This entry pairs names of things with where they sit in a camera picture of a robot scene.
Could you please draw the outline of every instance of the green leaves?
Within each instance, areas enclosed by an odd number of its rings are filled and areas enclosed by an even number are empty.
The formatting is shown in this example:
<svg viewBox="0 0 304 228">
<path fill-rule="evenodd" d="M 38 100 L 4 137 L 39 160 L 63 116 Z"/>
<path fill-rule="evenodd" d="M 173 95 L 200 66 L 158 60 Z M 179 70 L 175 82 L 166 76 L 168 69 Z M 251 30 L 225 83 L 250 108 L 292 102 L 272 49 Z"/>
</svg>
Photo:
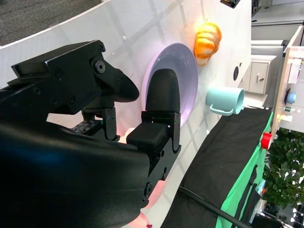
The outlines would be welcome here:
<svg viewBox="0 0 304 228">
<path fill-rule="evenodd" d="M 304 181 L 299 183 L 304 177 L 304 134 L 280 128 L 277 135 L 263 174 L 267 189 L 263 199 L 283 208 L 289 203 L 296 207 L 304 202 Z"/>
</svg>

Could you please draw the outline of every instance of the mug handle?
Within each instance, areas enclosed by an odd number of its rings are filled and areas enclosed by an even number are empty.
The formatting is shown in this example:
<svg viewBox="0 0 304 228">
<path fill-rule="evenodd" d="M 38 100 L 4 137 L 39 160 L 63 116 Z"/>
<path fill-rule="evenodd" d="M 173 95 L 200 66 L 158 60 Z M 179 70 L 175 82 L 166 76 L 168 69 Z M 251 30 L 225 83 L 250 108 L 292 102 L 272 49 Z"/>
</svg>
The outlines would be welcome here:
<svg viewBox="0 0 304 228">
<path fill-rule="evenodd" d="M 219 109 L 214 109 L 213 105 L 210 106 L 210 110 L 219 115 L 231 115 L 233 113 L 233 109 L 230 112 L 225 112 Z"/>
</svg>

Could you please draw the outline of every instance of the green cloth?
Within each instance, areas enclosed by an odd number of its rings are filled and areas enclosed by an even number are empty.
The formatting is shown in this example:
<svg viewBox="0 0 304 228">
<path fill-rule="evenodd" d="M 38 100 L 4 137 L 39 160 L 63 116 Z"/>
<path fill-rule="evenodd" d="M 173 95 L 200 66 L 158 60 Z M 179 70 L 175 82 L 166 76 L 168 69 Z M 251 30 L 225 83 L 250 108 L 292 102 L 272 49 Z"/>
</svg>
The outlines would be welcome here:
<svg viewBox="0 0 304 228">
<path fill-rule="evenodd" d="M 264 132 L 270 132 L 270 123 L 272 120 L 273 113 L 271 113 L 270 118 L 268 120 L 268 123 L 264 129 Z M 245 188 L 249 182 L 250 176 L 253 172 L 253 168 L 255 165 L 257 165 L 256 168 L 256 179 L 254 181 L 255 184 L 258 184 L 263 177 L 264 172 L 264 166 L 265 166 L 265 156 L 266 156 L 266 150 L 261 148 L 261 140 L 262 140 L 263 134 L 261 135 L 259 144 L 256 146 L 255 151 L 252 154 L 252 157 L 250 158 L 249 162 L 241 172 L 240 176 L 238 177 L 237 181 L 231 188 L 229 194 L 227 195 L 224 203 L 222 204 L 221 210 L 227 212 L 228 214 L 235 216 L 235 213 L 238 209 L 238 203 L 240 202 L 242 195 L 245 191 Z M 252 187 L 250 188 L 250 191 L 247 195 L 246 202 L 243 206 L 241 216 L 243 216 L 243 212 L 245 209 L 245 206 L 247 204 L 248 197 L 250 195 Z M 231 228 L 232 223 L 225 220 L 224 218 L 218 216 L 216 228 Z"/>
</svg>

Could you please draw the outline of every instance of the gray carpet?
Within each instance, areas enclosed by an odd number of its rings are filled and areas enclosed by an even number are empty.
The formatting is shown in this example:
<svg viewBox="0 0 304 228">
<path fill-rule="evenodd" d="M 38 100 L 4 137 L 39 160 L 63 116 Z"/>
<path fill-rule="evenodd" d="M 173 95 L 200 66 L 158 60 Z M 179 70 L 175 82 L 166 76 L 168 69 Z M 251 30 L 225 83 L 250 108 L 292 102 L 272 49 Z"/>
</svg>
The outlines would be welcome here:
<svg viewBox="0 0 304 228">
<path fill-rule="evenodd" d="M 101 0 L 0 0 L 0 46 L 70 19 Z"/>
</svg>

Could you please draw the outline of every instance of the light blue mug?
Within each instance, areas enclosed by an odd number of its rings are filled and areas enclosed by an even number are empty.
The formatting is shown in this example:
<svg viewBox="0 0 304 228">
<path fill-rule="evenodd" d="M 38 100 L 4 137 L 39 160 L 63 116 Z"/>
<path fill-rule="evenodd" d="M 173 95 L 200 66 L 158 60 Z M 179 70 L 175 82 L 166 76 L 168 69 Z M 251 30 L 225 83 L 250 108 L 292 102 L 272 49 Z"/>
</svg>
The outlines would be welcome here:
<svg viewBox="0 0 304 228">
<path fill-rule="evenodd" d="M 219 115 L 239 114 L 242 110 L 245 92 L 242 88 L 212 87 L 207 91 L 206 104 Z"/>
</svg>

